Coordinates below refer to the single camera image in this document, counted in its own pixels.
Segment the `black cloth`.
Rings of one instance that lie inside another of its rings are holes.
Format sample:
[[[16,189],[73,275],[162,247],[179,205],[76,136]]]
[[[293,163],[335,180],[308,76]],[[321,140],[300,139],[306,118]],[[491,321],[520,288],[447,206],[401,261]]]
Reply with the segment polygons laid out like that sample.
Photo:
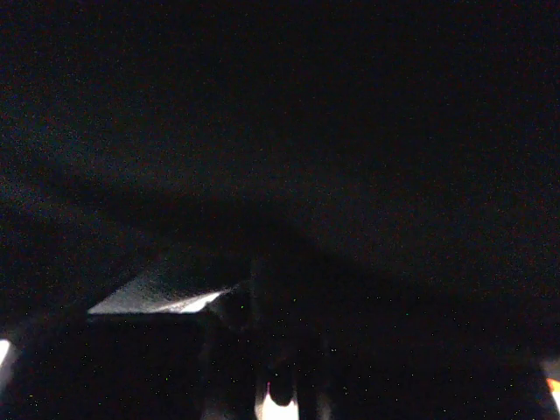
[[[556,1],[4,1],[9,419],[556,419]]]

